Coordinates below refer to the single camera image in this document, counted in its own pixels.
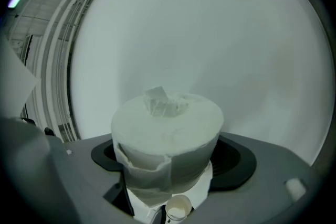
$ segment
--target white curved screen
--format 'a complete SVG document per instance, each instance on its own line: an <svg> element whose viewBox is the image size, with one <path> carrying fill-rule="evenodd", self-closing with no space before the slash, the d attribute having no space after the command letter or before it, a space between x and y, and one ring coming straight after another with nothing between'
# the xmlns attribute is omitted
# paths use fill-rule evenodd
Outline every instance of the white curved screen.
<svg viewBox="0 0 336 224"><path fill-rule="evenodd" d="M163 86L215 102L223 131L311 164L332 115L332 58L308 0L94 0L71 66L81 138L110 133L118 106Z"/></svg>

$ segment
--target gray surface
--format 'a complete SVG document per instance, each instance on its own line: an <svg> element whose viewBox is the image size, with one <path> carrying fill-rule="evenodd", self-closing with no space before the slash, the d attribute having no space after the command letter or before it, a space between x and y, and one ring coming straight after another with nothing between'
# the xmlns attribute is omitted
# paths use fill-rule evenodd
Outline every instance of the gray surface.
<svg viewBox="0 0 336 224"><path fill-rule="evenodd" d="M304 161L291 151L243 136L223 134L226 138L252 150L257 158L256 171L239 189L210 194L183 223L217 223L224 220L236 224L262 223L289 208L293 214L296 214L304 202L308 201L308 198L317 190L318 177ZM81 216L85 214L82 218L85 219L85 223L97 222L93 215L99 216L100 221L106 221L106 217L111 218L113 214L113 219L118 219L117 223L126 223L130 219L130 217L121 219L120 211L109 204L106 206L106 201L101 196L105 190L118 181L119 176L117 173L107 172L96 165L90 155L92 148L107 141L110 137L110 135L104 135L68 143L65 147L73 152L69 156L66 155L65 148L60 141L57 146L52 146L56 166L59 167L59 175L70 192L75 206L78 207L77 203L80 203L79 214ZM308 191L299 202L295 203L295 206L292 206L293 203L285 189L284 182L294 177L300 178Z"/></svg>

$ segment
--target white backdrop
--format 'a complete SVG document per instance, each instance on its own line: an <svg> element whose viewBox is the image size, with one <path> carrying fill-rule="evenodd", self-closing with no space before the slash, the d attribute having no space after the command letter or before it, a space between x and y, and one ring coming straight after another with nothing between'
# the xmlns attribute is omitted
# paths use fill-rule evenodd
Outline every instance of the white backdrop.
<svg viewBox="0 0 336 224"><path fill-rule="evenodd" d="M82 138L110 132L146 89L203 95L223 130L279 144L312 163L329 128L334 74L308 0L94 0L72 59Z"/></svg>

